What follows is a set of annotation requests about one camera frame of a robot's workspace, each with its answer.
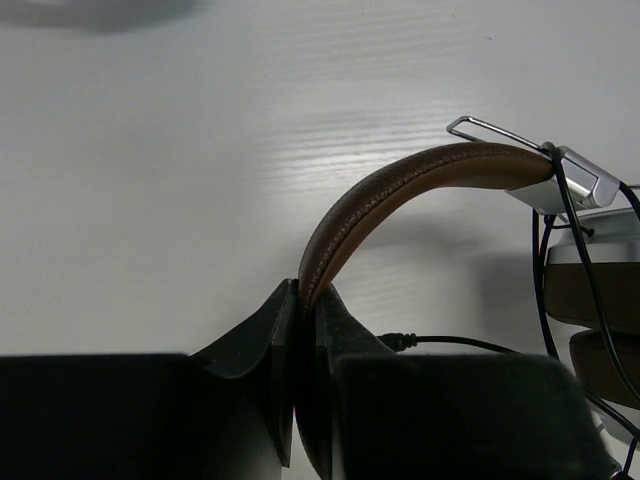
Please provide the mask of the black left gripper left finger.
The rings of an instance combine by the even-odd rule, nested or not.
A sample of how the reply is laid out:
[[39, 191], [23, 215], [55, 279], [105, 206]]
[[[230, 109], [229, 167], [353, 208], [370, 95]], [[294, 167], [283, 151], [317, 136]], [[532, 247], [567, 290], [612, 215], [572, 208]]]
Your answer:
[[5, 356], [5, 479], [278, 479], [297, 282], [192, 354]]

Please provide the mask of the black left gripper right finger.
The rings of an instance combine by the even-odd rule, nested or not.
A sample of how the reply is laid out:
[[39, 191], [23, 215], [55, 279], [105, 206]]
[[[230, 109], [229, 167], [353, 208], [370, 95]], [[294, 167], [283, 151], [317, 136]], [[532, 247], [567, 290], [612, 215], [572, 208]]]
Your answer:
[[324, 479], [606, 479], [584, 394], [546, 356], [399, 355], [334, 289], [298, 294], [295, 411]]

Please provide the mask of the brown silver headphones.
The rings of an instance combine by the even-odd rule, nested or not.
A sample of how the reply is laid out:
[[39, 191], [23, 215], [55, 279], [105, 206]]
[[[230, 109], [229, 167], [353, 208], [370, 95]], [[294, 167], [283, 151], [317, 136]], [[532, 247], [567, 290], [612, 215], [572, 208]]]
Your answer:
[[[366, 174], [448, 143], [438, 114], [323, 113], [292, 127], [295, 238], [279, 271], [295, 271], [322, 214]], [[368, 328], [459, 335], [541, 354], [531, 267], [531, 212], [496, 191], [443, 189], [393, 214], [336, 286]]]

